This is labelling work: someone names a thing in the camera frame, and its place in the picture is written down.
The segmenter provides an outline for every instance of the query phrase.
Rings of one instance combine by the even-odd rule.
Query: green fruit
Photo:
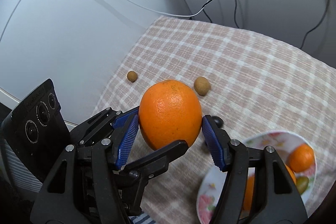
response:
[[[307,177],[298,177],[296,179],[296,188],[299,191],[300,195],[304,193],[305,190],[307,190],[309,184],[309,178]]]

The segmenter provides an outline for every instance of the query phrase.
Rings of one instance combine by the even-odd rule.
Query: checkered fabric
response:
[[[131,83],[126,75],[138,73]],[[300,134],[316,153],[318,174],[306,205],[310,215],[336,177],[336,70],[284,42],[247,30],[160,17],[113,73],[96,106],[126,111],[151,85],[176,79],[193,87],[206,77],[211,90],[199,97],[203,114],[220,116],[231,138],[244,140],[273,129]],[[198,223],[196,196],[213,165],[199,135],[187,153],[150,180],[142,209],[160,224]],[[151,152],[140,132],[130,160]]]

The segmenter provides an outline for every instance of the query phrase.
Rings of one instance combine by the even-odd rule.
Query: small orange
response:
[[[185,140],[190,147],[201,130],[201,104],[190,87],[177,80],[165,80],[144,93],[139,125],[153,150],[175,140]]]
[[[313,162],[314,151],[305,143],[297,147],[288,158],[289,167],[297,173],[307,170]]]
[[[247,210],[247,211],[251,210],[253,189],[254,189],[254,175],[248,177],[247,182],[246,182],[245,196],[244,196],[244,202],[243,202],[244,210]]]
[[[296,185],[296,177],[295,177],[294,172],[287,165],[285,165],[285,166],[287,168],[288,173],[291,175],[292,180],[294,181],[294,184]]]

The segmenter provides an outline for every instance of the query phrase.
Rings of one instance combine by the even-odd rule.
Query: floral plate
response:
[[[258,134],[244,140],[243,143],[248,147],[257,149],[264,149],[265,146],[271,145],[277,150],[283,162],[286,162],[290,153],[302,143],[306,143],[311,146],[300,135],[283,130],[273,130]],[[254,168],[249,168],[248,176],[253,174]],[[315,183],[316,157],[314,164],[312,164],[308,170],[301,173],[295,173],[295,176],[307,176],[309,178],[308,187],[301,195],[302,201],[305,204],[312,192]],[[196,201],[197,216],[201,224],[209,224],[221,195],[225,178],[226,172],[221,172],[216,166],[211,167],[209,172],[204,177],[203,182],[199,188]]]

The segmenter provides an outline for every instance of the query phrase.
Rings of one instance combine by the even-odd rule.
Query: brown nut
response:
[[[137,78],[138,78],[138,75],[135,71],[131,70],[131,71],[128,72],[127,79],[129,81],[131,81],[133,83],[135,80],[137,80]]]
[[[205,96],[208,93],[210,87],[211,86],[207,78],[200,76],[195,80],[194,89],[201,96]]]

